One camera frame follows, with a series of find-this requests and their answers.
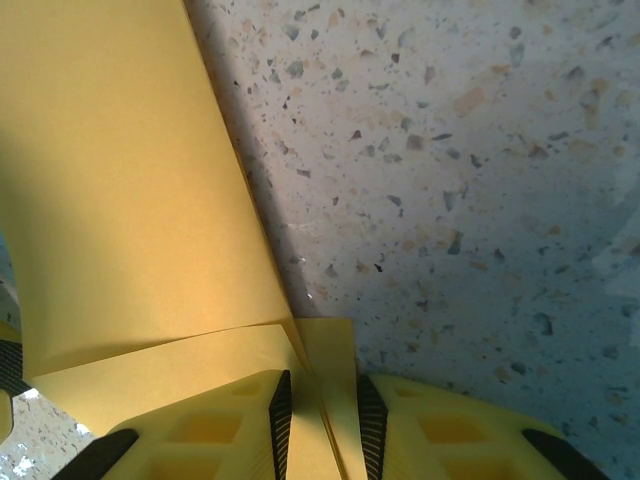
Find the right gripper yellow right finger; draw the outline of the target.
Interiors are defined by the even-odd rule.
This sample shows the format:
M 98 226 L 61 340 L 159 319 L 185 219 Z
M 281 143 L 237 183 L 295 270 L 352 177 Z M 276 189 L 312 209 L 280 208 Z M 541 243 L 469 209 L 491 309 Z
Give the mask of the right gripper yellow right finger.
M 390 375 L 357 382 L 368 480 L 609 480 L 550 425 Z

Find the yellow square paper sheet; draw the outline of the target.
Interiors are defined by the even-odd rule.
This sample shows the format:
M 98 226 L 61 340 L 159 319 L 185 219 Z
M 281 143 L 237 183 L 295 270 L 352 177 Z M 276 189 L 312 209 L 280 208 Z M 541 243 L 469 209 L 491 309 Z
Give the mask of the yellow square paper sheet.
M 346 319 L 292 315 L 183 0 L 0 0 L 24 376 L 94 440 L 291 374 L 286 480 L 366 480 Z

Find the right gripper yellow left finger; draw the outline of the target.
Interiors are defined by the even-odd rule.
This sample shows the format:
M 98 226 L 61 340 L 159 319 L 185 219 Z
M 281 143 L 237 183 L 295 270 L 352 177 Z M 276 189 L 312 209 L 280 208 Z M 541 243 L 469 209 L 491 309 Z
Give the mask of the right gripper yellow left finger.
M 291 374 L 266 370 L 147 412 L 52 480 L 286 480 Z

